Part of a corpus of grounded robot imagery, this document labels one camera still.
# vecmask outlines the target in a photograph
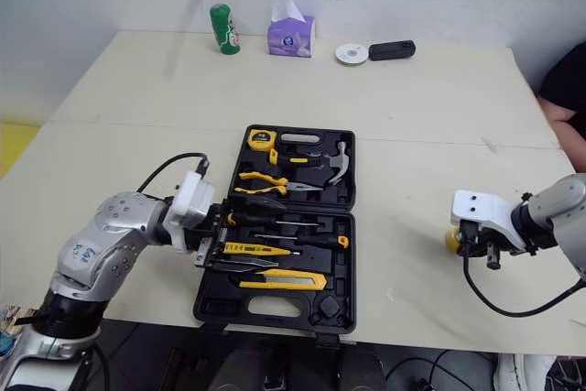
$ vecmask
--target purple tissue box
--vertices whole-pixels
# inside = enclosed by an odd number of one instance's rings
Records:
[[[305,23],[295,18],[272,22],[266,32],[268,53],[290,57],[311,57],[315,43],[313,16],[303,16]]]

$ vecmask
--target black device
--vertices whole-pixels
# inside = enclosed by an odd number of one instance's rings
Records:
[[[247,140],[251,130],[268,130],[276,133],[275,149],[279,155],[303,157],[307,144],[281,142],[282,134],[315,135],[319,137],[319,147],[323,156],[321,165],[311,167],[278,167],[279,176],[290,182],[300,182],[322,190],[288,190],[285,194],[273,190],[269,192],[246,193],[236,191],[243,188],[257,191],[271,187],[262,179],[242,179],[243,173],[262,172],[270,152],[252,149]],[[341,144],[348,160],[347,169],[335,184],[328,183],[340,171],[331,167],[330,157],[339,156]],[[274,125],[251,125],[244,133],[240,154],[224,206],[234,205],[234,212],[245,211],[253,215],[276,217],[283,223],[271,224],[233,224],[225,223],[226,234],[212,245],[212,252],[224,259],[233,258],[223,253],[225,243],[263,244],[287,249],[295,254],[252,256],[278,264],[278,269],[297,270],[322,274],[326,279],[323,289],[304,290],[287,288],[242,288],[240,281],[257,281],[262,276],[254,273],[226,273],[206,269],[201,281],[193,312],[209,328],[217,330],[227,324],[248,324],[256,326],[282,327],[304,331],[314,331],[320,345],[337,345],[339,334],[351,332],[356,325],[356,233],[354,218],[350,214],[355,198],[354,133],[344,130],[308,129]],[[267,203],[254,204],[260,198],[284,205],[287,210],[272,209]],[[290,223],[312,223],[311,226]],[[348,239],[349,245],[337,249],[323,249],[311,244],[293,243],[291,240],[257,238],[255,234],[281,236],[331,234]],[[253,313],[249,304],[257,297],[277,297],[287,299],[299,310],[298,316],[275,316]]]
[[[368,58],[372,61],[407,59],[415,54],[412,40],[377,43],[368,48]]]

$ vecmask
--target yellow object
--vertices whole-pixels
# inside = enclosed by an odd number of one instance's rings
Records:
[[[344,249],[346,249],[350,245],[350,240],[348,240],[348,237],[344,235],[338,235],[338,243],[341,244]]]
[[[454,253],[457,254],[460,249],[460,240],[458,240],[458,228],[452,228],[446,232],[446,246]]]
[[[260,179],[272,185],[278,186],[285,186],[288,184],[287,178],[275,179],[272,176],[269,176],[268,174],[259,173],[258,171],[252,171],[250,173],[240,173],[238,177],[242,180]]]
[[[323,290],[326,287],[326,277],[314,272],[302,272],[300,270],[268,269],[256,272],[262,275],[266,281],[241,281],[241,288],[284,288],[287,290]]]
[[[291,255],[288,249],[265,246],[264,244],[226,242],[223,247],[225,254],[248,254],[248,255]]]
[[[265,192],[271,192],[271,191],[278,191],[281,193],[281,196],[284,196],[285,194],[287,194],[287,188],[285,187],[267,187],[267,188],[262,188],[260,190],[247,190],[246,188],[234,188],[234,191],[236,192],[245,192],[246,194],[261,194],[261,193],[265,193]]]
[[[274,148],[268,152],[268,161],[273,165],[278,164],[278,152]],[[290,157],[288,161],[292,164],[307,164],[309,162],[306,157]]]
[[[276,165],[278,162],[278,153],[274,148],[271,148],[271,151],[268,153],[268,161],[273,165]]]
[[[262,188],[261,190],[247,190],[244,188],[234,188],[234,191],[245,192],[246,194],[260,194],[276,190],[280,192],[282,196],[287,194],[287,188],[285,186],[288,184],[288,180],[286,178],[275,179],[267,174],[259,173],[258,171],[252,171],[250,173],[240,173],[238,177],[242,180],[260,179],[275,186]]]
[[[253,128],[248,134],[248,146],[254,151],[270,151],[275,147],[277,132]]]
[[[12,167],[38,132],[32,125],[0,124],[0,178]]]

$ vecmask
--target person's arm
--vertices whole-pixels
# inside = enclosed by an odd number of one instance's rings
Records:
[[[558,137],[561,147],[568,155],[571,165],[579,173],[586,172],[586,139],[572,127],[568,121],[576,114],[544,98],[537,98],[549,125]]]

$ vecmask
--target white table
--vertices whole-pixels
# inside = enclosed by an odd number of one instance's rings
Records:
[[[586,354],[582,294],[534,318],[499,316],[443,242],[456,189],[514,200],[572,172],[510,50],[420,44],[410,60],[346,68],[332,59],[339,43],[320,40],[302,60],[243,38],[227,57],[210,35],[118,33],[0,182],[2,300],[38,305],[65,240],[167,157],[206,152],[219,201],[248,125],[341,128],[357,137],[358,324],[344,340]],[[184,167],[152,192],[171,194]],[[504,308],[532,308],[577,278],[557,248],[502,263],[471,271]],[[106,317],[200,325],[200,279],[184,255],[148,248]]]

